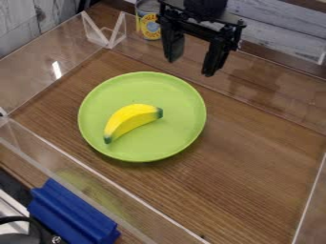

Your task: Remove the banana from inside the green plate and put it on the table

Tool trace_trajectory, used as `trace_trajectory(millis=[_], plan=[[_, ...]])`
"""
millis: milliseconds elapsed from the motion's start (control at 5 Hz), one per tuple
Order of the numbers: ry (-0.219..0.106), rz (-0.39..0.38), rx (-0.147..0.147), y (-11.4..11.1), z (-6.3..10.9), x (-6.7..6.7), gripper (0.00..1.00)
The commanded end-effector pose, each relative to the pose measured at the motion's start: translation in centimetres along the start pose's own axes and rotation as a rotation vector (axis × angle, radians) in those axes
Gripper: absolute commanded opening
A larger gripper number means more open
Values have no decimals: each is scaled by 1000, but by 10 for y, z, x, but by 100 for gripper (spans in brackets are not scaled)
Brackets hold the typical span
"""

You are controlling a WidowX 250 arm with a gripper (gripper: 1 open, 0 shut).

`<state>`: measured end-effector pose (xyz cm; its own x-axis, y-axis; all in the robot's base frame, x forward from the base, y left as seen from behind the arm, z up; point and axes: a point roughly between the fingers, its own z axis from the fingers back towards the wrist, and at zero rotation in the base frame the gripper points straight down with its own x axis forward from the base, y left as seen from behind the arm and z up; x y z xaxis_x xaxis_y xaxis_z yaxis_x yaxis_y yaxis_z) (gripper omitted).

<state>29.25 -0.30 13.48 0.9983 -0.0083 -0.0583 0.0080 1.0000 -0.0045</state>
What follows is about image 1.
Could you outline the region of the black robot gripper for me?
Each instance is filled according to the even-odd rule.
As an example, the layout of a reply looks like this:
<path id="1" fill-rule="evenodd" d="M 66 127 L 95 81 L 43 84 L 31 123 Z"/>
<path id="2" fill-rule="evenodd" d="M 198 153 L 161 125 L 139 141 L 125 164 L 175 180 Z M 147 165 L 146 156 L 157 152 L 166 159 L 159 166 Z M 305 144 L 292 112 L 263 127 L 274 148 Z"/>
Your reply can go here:
<path id="1" fill-rule="evenodd" d="M 229 0 L 158 0 L 165 56 L 174 63 L 183 55 L 185 33 L 210 40 L 202 74 L 210 77 L 225 66 L 231 43 L 238 43 L 245 20 L 227 11 Z"/>

